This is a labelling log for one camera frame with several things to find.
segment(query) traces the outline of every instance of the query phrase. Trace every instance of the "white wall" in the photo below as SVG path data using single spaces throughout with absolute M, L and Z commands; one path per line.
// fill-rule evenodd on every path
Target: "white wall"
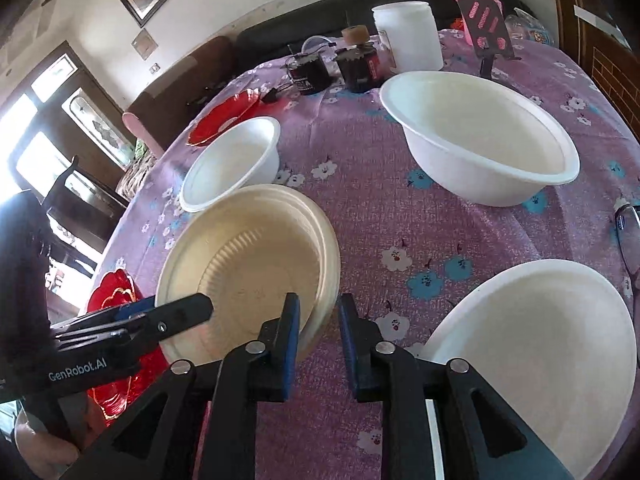
M 159 47 L 142 61 L 131 46 L 140 29 L 119 0 L 54 0 L 47 31 L 9 65 L 2 67 L 0 56 L 0 102 L 39 60 L 66 39 L 105 90 L 125 108 L 155 77 L 148 70 L 153 63 L 164 71 L 225 25 L 273 1 L 168 0 L 146 25 Z M 542 6 L 548 0 L 524 1 L 540 15 L 554 13 L 553 2 L 540 13 L 535 4 Z M 299 6 L 306 3 L 308 0 L 300 0 Z

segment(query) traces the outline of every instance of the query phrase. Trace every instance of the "hand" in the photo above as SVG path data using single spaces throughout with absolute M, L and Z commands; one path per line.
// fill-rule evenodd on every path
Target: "hand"
M 85 449 L 105 428 L 102 410 L 89 397 L 84 421 L 87 431 L 82 443 Z M 36 433 L 29 425 L 24 410 L 15 423 L 15 444 L 31 471 L 43 480 L 57 480 L 62 472 L 80 456 L 76 446 L 49 433 Z

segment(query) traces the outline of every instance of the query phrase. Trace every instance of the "wall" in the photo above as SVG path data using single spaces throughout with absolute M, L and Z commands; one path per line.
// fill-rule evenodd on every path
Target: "wall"
M 148 70 L 153 63 L 165 70 L 216 31 L 229 31 L 225 26 L 230 23 L 242 28 L 243 23 L 268 19 L 312 1 L 317 0 L 168 0 L 146 26 L 159 45 L 146 61 L 130 45 L 139 27 L 119 0 L 54 0 L 42 9 L 34 5 L 24 21 L 35 20 L 41 30 L 32 37 L 27 34 L 32 41 L 18 49 L 17 57 L 15 49 L 10 56 L 7 47 L 0 52 L 0 103 L 39 60 L 66 39 L 114 101 L 125 108 L 155 77 Z M 543 21 L 551 22 L 548 26 L 557 28 L 554 0 L 523 1 Z

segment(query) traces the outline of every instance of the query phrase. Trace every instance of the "table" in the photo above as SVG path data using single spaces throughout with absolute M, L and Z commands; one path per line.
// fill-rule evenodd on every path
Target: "table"
M 443 30 L 440 39 L 444 70 L 478 73 L 462 33 Z M 587 264 L 631 302 L 613 214 L 623 200 L 640 203 L 640 146 L 564 53 L 529 41 L 515 41 L 514 49 L 521 59 L 499 57 L 494 77 L 558 119 L 574 140 L 581 171 L 573 183 L 547 187 L 511 208 L 470 204 L 435 184 L 412 159 L 377 90 L 351 94 L 341 82 L 314 96 L 292 89 L 270 108 L 282 124 L 276 181 L 324 209 L 340 244 L 340 290 L 354 294 L 360 314 L 375 319 L 386 339 L 412 352 L 476 286 L 529 260 Z M 190 218 L 177 195 L 200 149 L 187 146 L 186 136 L 229 95 L 283 82 L 282 64 L 274 60 L 236 78 L 174 142 L 122 217 L 98 277 L 125 267 L 143 294 L 155 293 L 162 264 Z M 257 478 L 380 478 L 380 415 L 379 405 L 351 399 L 334 316 L 298 365 L 291 400 L 258 409 Z M 636 388 L 591 479 L 600 477 L 639 415 Z

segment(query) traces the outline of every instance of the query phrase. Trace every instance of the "door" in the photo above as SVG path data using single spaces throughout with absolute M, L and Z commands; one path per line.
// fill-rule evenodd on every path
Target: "door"
M 115 189 L 133 158 L 136 139 L 122 124 L 121 110 L 67 43 L 14 93 L 20 94 L 23 107 L 35 110 L 7 161 L 21 189 L 33 189 L 42 200 L 75 155 L 83 170 Z M 100 203 L 88 181 L 72 178 L 67 187 L 87 202 Z
M 640 62 L 600 0 L 556 0 L 560 48 L 593 79 L 640 141 Z

